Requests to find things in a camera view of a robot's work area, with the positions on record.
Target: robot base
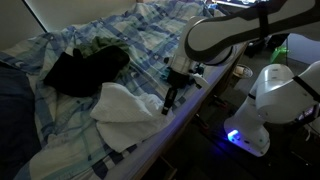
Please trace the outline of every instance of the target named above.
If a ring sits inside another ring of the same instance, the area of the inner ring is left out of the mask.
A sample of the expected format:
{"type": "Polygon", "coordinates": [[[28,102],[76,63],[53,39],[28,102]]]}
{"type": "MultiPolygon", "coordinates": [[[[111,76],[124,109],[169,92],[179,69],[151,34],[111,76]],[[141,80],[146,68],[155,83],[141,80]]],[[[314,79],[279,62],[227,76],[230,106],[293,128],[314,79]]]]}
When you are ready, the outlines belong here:
{"type": "Polygon", "coordinates": [[[234,145],[242,148],[249,153],[261,157],[265,155],[270,147],[270,140],[267,140],[267,143],[263,147],[258,147],[254,145],[254,143],[250,143],[250,138],[246,136],[245,131],[241,131],[239,129],[235,129],[233,117],[228,118],[224,122],[224,129],[228,135],[228,140],[234,145]]]}

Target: blue led light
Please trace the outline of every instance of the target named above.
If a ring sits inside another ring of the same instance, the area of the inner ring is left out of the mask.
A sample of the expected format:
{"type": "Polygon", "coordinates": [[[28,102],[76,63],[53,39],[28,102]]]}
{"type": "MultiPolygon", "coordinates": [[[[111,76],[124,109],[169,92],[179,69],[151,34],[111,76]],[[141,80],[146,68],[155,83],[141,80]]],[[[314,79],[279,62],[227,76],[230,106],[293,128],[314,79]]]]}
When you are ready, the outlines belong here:
{"type": "Polygon", "coordinates": [[[239,133],[238,130],[233,130],[233,131],[229,132],[228,139],[231,141],[233,136],[238,134],[238,133],[239,133]]]}

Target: dark floor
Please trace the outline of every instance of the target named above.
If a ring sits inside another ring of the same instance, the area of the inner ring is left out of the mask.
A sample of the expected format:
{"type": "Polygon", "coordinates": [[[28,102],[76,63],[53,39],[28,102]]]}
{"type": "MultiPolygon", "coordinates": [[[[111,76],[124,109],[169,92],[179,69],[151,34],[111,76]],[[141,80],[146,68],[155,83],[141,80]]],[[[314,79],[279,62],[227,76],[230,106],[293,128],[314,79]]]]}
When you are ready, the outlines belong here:
{"type": "MultiPolygon", "coordinates": [[[[199,111],[201,119],[209,124],[209,129],[199,128],[197,121],[193,121],[172,148],[163,154],[178,169],[174,179],[320,179],[319,175],[315,176],[318,174],[315,170],[320,169],[317,164],[320,161],[312,161],[314,159],[310,160],[307,156],[301,160],[291,152],[309,148],[301,138],[293,140],[301,133],[284,133],[283,127],[267,124],[271,147],[267,155],[260,158],[226,141],[221,128],[223,121],[242,104],[261,69],[270,64],[271,54],[271,50],[265,49],[252,58],[244,56],[239,63],[250,67],[253,76],[239,80],[234,87],[229,86],[224,91],[220,97],[228,102],[226,108],[205,105],[199,111]]],[[[290,59],[288,66],[296,75],[308,67],[290,59]]]]}

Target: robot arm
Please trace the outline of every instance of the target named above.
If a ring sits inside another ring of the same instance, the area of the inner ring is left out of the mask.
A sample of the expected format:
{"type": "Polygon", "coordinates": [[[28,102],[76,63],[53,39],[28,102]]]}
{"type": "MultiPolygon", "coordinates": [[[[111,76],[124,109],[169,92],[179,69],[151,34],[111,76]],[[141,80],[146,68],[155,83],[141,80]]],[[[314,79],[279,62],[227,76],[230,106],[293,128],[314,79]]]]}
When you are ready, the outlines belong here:
{"type": "Polygon", "coordinates": [[[228,63],[233,45],[270,34],[297,33],[320,40],[319,27],[320,0],[271,0],[224,17],[190,19],[174,57],[167,61],[172,87],[162,113],[166,114],[172,106],[177,89],[187,84],[195,62],[228,63]]]}

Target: bed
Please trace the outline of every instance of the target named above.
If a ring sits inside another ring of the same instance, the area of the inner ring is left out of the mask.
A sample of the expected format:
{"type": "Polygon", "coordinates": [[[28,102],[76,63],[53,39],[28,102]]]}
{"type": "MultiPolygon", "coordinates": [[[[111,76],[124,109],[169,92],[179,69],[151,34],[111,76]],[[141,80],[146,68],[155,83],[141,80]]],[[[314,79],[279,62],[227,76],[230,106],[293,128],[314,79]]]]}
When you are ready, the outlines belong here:
{"type": "MultiPolygon", "coordinates": [[[[1,176],[15,179],[139,179],[174,141],[201,102],[234,63],[204,66],[210,88],[180,89],[174,119],[150,138],[116,152],[103,140],[90,112],[100,92],[71,97],[43,80],[63,52],[81,47],[118,45],[130,56],[126,73],[115,80],[132,95],[164,100],[165,57],[174,54],[179,34],[192,16],[212,17],[202,1],[137,3],[122,15],[102,17],[62,31],[41,34],[0,52],[1,176]]],[[[236,62],[244,44],[235,46],[236,62]]]]}

